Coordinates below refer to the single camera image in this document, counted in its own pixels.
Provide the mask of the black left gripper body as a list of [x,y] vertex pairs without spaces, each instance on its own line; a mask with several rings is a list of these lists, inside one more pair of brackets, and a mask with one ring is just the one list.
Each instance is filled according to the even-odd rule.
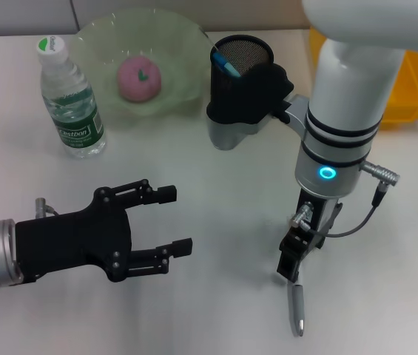
[[101,268],[111,282],[125,280],[131,231],[115,193],[99,188],[81,211],[17,223],[16,261],[23,283],[87,265]]

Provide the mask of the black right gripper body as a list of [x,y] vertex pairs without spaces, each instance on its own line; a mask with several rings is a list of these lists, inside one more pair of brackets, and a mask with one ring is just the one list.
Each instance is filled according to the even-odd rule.
[[311,229],[319,231],[323,236],[328,234],[333,227],[334,221],[342,207],[343,205],[338,199],[324,199],[311,195],[304,189],[300,190],[297,212],[301,213],[303,221]]

